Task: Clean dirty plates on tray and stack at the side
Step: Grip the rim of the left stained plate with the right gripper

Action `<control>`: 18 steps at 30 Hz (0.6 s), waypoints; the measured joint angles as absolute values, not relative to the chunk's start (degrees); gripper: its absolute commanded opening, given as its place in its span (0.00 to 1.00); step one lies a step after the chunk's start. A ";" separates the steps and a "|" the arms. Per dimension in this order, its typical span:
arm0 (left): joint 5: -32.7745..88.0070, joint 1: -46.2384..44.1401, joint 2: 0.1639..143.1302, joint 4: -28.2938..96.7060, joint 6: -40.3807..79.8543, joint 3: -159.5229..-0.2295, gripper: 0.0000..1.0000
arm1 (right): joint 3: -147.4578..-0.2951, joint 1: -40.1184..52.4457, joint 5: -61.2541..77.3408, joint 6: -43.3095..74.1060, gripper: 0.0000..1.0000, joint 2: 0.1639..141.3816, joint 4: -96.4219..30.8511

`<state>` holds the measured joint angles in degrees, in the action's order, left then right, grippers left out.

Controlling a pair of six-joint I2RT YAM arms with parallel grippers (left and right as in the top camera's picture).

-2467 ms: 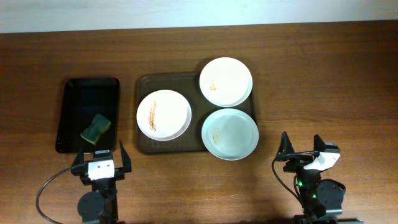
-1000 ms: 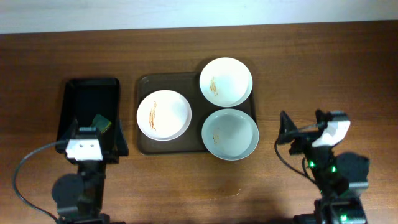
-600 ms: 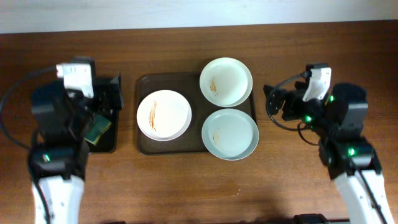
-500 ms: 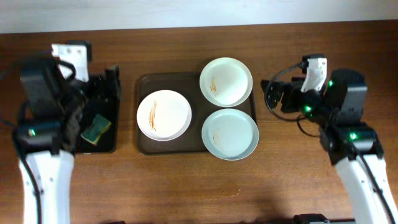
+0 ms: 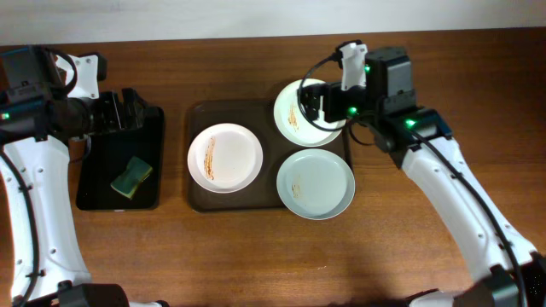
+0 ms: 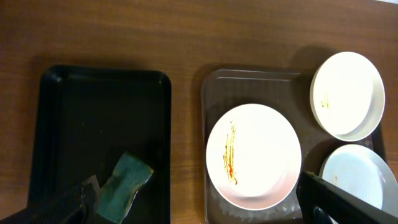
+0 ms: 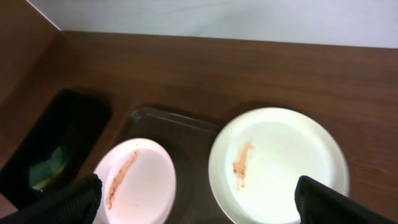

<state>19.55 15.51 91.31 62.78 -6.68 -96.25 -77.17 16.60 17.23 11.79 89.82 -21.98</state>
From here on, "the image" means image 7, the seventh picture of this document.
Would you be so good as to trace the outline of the green yellow sponge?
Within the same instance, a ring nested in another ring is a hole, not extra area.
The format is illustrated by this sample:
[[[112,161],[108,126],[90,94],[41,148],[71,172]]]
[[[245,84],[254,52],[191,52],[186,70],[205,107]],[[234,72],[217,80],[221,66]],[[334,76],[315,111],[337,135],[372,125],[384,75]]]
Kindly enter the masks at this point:
[[[50,157],[29,168],[29,186],[42,191],[64,170],[72,156],[71,150],[59,146]]]

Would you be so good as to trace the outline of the white plate with sauce streak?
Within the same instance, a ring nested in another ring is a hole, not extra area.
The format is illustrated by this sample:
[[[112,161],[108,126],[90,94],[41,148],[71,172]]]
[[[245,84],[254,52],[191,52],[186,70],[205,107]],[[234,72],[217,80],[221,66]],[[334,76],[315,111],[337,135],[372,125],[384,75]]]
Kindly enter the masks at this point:
[[[102,181],[95,223],[165,223],[177,177],[159,143],[146,138],[123,141],[100,160],[94,173]]]

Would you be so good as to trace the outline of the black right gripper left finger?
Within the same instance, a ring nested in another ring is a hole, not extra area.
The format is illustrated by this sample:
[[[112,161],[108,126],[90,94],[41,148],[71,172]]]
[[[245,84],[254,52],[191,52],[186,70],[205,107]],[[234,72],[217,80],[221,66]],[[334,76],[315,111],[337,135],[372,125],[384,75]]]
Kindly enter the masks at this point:
[[[1,224],[92,224],[101,197],[102,181],[91,174],[1,218]]]

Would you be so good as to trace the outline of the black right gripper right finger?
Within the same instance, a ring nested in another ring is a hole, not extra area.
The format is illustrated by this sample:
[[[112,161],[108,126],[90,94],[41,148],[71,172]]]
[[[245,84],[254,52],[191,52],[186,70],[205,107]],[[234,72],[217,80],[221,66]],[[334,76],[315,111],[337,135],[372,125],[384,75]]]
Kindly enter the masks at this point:
[[[300,176],[295,205],[301,224],[397,224],[309,176]]]

